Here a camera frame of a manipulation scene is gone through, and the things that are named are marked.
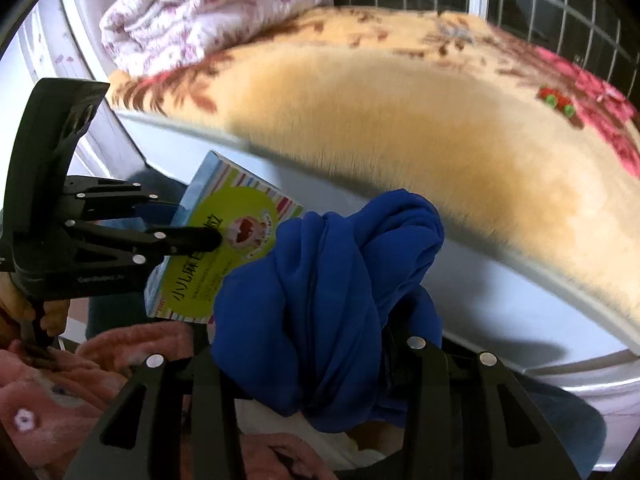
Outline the person's left hand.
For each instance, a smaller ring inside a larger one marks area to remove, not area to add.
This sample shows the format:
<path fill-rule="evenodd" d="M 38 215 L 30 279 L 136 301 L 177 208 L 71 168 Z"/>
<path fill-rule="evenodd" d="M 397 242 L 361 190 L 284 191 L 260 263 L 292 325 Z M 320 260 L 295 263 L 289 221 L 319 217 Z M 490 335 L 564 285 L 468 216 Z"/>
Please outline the person's left hand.
<path fill-rule="evenodd" d="M 48 301 L 43 304 L 40 327 L 49 336 L 61 335 L 66 329 L 70 300 Z M 1 329 L 14 338 L 13 322 L 34 322 L 37 313 L 27 298 L 14 286 L 9 274 L 1 273 Z"/>

